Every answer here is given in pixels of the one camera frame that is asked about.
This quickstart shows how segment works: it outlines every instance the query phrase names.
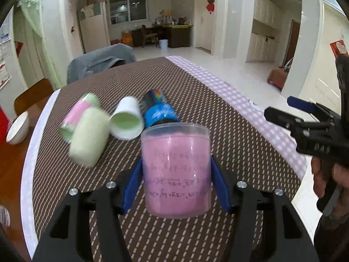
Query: table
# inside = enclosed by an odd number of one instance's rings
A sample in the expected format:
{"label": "table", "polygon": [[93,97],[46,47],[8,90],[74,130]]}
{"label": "table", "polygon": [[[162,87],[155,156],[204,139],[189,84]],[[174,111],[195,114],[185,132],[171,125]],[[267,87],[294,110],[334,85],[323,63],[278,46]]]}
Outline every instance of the table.
{"label": "table", "polygon": [[[190,47],[190,31],[192,25],[154,25],[147,28],[157,33],[159,40],[167,39],[169,48]],[[133,47],[143,46],[143,34],[140,29],[132,31]]]}
{"label": "table", "polygon": [[7,230],[7,235],[17,251],[26,261],[30,261],[30,257],[22,231],[20,182],[29,141],[47,101],[48,97],[28,109],[29,132],[23,142],[14,146],[4,143],[0,147],[0,204],[4,205],[9,210],[11,219],[11,225]]}
{"label": "table", "polygon": [[[83,169],[68,159],[69,146],[57,133],[62,118],[85,91],[95,93],[102,108],[111,113],[122,97],[133,95],[140,99],[150,88],[162,88],[183,121],[200,123],[210,129],[212,153],[239,179],[263,190],[281,187],[291,199],[295,195],[307,164],[281,128],[267,123],[262,113],[235,88],[181,57],[144,60],[72,83],[48,101],[34,131],[33,137],[38,138],[35,138],[33,149],[29,147],[28,150],[23,170],[27,181],[22,181],[21,188],[22,213],[27,217],[25,220],[22,215],[22,223],[31,255],[37,237],[70,187],[82,192],[98,188],[115,179],[123,169],[130,168],[140,155],[139,139],[124,142],[110,138],[97,166]],[[197,261],[200,256],[202,261],[214,261],[215,257],[219,261],[233,219],[220,209],[215,194],[212,198],[212,208],[205,215],[187,220],[164,220],[146,212],[141,188],[133,208],[120,217],[134,261],[138,257],[139,261],[156,261],[157,258],[173,261],[177,256],[183,257],[183,261]],[[261,222],[259,213],[255,243],[259,242]],[[98,261],[101,254],[94,213],[91,214],[90,233],[93,255]],[[173,243],[166,242],[168,239],[173,239]]]}

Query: pink plastic cup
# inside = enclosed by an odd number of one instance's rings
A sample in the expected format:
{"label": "pink plastic cup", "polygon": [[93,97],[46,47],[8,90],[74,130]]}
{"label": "pink plastic cup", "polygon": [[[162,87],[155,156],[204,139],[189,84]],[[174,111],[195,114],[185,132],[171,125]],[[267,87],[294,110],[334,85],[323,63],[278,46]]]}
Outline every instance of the pink plastic cup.
{"label": "pink plastic cup", "polygon": [[191,123],[167,123],[141,135],[145,201],[150,214],[190,218],[211,207],[209,130]]}

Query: human hand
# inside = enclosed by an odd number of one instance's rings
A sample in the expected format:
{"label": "human hand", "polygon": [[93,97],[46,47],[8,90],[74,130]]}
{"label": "human hand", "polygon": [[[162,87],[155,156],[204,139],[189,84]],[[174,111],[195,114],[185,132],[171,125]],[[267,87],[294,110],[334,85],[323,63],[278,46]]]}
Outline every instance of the human hand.
{"label": "human hand", "polygon": [[[320,159],[317,157],[311,159],[311,172],[314,175],[314,192],[319,198],[322,198],[325,195],[327,181],[321,171]],[[335,164],[332,168],[332,178],[343,186],[341,196],[332,211],[333,216],[341,218],[349,213],[349,169]]]}

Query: wall hanging ornament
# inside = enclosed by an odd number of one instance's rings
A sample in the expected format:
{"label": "wall hanging ornament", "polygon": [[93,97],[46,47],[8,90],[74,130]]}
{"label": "wall hanging ornament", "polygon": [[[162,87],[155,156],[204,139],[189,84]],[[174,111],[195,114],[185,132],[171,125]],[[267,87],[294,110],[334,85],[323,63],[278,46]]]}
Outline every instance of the wall hanging ornament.
{"label": "wall hanging ornament", "polygon": [[213,13],[213,11],[215,10],[215,0],[207,0],[208,5],[206,6],[206,9],[210,12],[210,14]]}

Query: window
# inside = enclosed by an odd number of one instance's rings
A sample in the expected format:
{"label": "window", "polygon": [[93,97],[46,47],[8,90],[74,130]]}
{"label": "window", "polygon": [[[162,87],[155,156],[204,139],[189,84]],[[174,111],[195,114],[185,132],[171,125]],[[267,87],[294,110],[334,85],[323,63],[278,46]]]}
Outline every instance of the window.
{"label": "window", "polygon": [[147,0],[109,0],[111,24],[147,19]]}

